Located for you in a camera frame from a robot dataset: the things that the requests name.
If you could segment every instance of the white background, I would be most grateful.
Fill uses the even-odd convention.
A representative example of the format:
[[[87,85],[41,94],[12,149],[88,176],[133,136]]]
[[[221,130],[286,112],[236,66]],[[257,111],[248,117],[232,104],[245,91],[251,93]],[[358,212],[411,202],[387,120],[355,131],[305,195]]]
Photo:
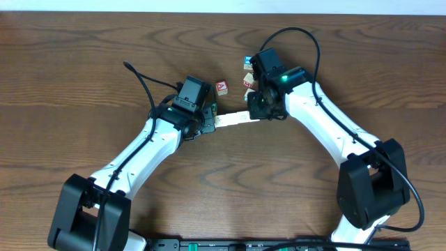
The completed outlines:
[[[0,0],[0,10],[446,15],[446,0]]]

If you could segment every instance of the wooden table surface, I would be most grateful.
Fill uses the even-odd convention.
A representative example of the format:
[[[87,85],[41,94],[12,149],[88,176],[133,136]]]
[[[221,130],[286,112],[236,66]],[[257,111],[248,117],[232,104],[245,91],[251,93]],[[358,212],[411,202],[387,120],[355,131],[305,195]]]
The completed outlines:
[[[219,113],[246,109],[245,55],[273,32],[309,29],[321,45],[318,82],[365,130],[404,147],[426,222],[414,250],[446,245],[446,17],[0,13],[0,250],[47,250],[63,182],[88,177],[139,133],[149,110],[122,61],[166,82],[225,79]],[[314,69],[310,39],[271,42],[289,67]],[[149,84],[155,102],[171,93]],[[296,120],[221,128],[184,143],[132,203],[150,236],[328,236],[341,213],[338,169]],[[415,200],[388,222],[411,227]]]

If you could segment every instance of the wooden table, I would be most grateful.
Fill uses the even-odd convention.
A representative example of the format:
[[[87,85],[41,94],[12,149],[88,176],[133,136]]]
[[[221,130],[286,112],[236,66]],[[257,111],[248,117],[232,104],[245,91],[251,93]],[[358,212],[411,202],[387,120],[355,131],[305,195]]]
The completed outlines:
[[[361,15],[0,13],[0,249],[47,250],[63,182],[88,177],[139,133],[149,110],[132,62],[175,83],[225,79],[220,114],[246,109],[245,55],[273,32],[309,29],[318,82],[360,126],[404,147],[426,222],[415,250],[446,245],[446,19]],[[314,69],[310,39],[271,44],[289,67]],[[150,83],[155,102],[171,89]],[[221,128],[184,143],[132,203],[131,227],[183,238],[328,236],[340,210],[338,170],[292,118]],[[410,227],[415,201],[388,222]]]

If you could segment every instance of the white wall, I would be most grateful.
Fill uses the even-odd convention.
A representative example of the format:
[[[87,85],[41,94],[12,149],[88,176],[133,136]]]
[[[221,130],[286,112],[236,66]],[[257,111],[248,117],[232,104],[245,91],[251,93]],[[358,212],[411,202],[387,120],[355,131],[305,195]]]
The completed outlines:
[[[0,0],[0,10],[446,15],[446,0]]]

